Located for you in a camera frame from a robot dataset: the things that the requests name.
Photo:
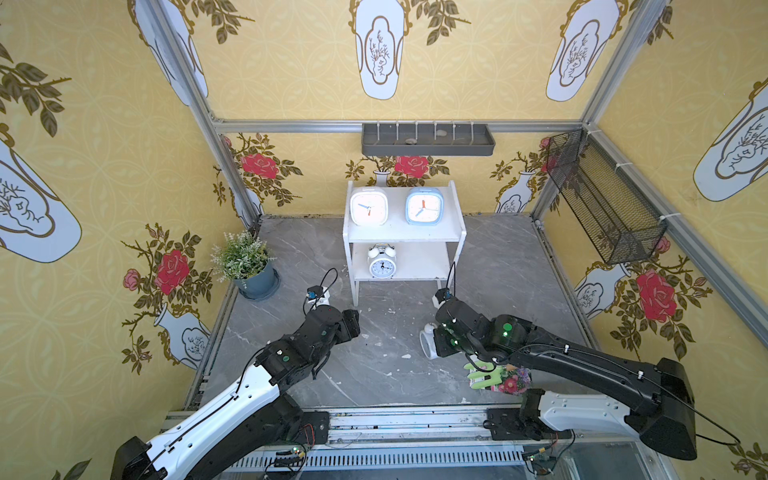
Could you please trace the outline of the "blue square alarm clock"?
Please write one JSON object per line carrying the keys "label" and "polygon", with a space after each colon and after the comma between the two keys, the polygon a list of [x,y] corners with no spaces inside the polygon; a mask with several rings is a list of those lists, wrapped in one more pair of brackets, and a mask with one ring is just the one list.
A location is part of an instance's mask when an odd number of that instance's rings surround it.
{"label": "blue square alarm clock", "polygon": [[444,207],[444,196],[438,188],[414,187],[406,197],[405,218],[411,225],[437,225]]}

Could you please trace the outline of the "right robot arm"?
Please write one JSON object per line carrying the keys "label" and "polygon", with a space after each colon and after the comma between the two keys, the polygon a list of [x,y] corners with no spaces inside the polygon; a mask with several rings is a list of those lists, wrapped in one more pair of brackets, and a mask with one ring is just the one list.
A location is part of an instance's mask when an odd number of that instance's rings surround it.
{"label": "right robot arm", "polygon": [[488,318],[447,288],[435,293],[433,303],[437,312],[431,335],[437,356],[462,353],[486,375],[514,365],[570,380],[626,408],[620,426],[650,449],[678,460],[696,459],[694,395],[678,361],[622,359],[574,344],[514,315]]}

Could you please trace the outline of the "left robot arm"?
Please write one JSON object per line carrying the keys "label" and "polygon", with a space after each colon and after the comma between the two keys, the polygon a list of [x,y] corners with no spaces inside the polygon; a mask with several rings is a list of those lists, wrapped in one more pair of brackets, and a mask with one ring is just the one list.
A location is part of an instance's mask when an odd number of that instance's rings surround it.
{"label": "left robot arm", "polygon": [[304,413],[288,390],[316,378],[331,350],[360,334],[360,314],[320,305],[302,325],[259,349],[241,375],[184,421],[116,451],[114,479],[212,479],[248,453],[290,440]]}

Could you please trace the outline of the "white square alarm clock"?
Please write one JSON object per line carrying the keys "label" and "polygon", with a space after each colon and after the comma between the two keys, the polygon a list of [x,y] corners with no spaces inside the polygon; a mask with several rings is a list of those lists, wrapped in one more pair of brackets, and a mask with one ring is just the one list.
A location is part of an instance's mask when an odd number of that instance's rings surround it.
{"label": "white square alarm clock", "polygon": [[349,200],[352,222],[358,226],[382,226],[389,216],[389,201],[381,187],[360,187],[352,190]]}

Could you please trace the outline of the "white twin-bell clock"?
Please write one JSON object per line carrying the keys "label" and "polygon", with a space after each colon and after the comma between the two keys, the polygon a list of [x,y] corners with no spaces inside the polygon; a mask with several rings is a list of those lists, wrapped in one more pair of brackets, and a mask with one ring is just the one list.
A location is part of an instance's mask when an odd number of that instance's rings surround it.
{"label": "white twin-bell clock", "polygon": [[437,326],[433,323],[426,324],[419,333],[419,340],[425,357],[429,360],[438,358],[435,343],[435,329]]}
{"label": "white twin-bell clock", "polygon": [[392,278],[397,270],[396,250],[393,245],[374,244],[368,250],[369,273],[374,279]]}

